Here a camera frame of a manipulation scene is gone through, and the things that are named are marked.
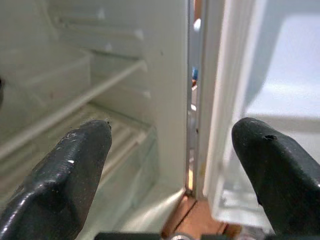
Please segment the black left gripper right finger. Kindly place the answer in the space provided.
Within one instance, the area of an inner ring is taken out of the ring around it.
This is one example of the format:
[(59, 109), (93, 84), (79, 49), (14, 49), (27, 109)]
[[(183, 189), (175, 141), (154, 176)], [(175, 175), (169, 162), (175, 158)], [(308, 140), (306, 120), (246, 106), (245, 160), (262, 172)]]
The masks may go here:
[(320, 165), (293, 138), (244, 117), (232, 127), (233, 149), (277, 234), (320, 234)]

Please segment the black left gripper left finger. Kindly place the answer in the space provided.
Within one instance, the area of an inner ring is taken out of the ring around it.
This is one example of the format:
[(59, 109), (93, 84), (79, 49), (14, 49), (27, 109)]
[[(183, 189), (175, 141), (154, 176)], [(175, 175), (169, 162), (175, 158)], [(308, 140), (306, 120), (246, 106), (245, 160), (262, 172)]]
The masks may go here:
[(84, 227), (112, 145), (107, 120), (67, 132), (0, 214), (3, 240), (74, 240)]

